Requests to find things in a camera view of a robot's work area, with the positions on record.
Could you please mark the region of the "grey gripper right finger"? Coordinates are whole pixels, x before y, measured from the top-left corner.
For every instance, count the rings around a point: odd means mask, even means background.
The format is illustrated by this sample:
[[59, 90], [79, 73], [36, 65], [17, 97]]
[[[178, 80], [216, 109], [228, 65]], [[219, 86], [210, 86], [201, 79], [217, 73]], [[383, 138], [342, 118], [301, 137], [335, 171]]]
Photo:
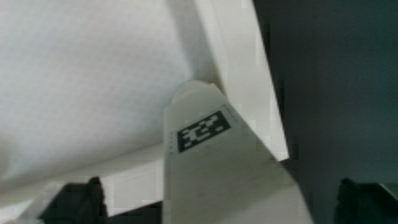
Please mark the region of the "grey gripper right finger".
[[398, 183], [342, 180], [335, 224], [398, 224]]

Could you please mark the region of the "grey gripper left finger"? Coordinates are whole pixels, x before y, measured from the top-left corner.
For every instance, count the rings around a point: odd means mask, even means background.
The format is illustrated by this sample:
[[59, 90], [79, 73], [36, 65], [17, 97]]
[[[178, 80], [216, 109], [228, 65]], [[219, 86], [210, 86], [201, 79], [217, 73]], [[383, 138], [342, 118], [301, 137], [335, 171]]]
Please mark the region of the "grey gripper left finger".
[[105, 190], [98, 177], [68, 183], [40, 215], [43, 224], [107, 224]]

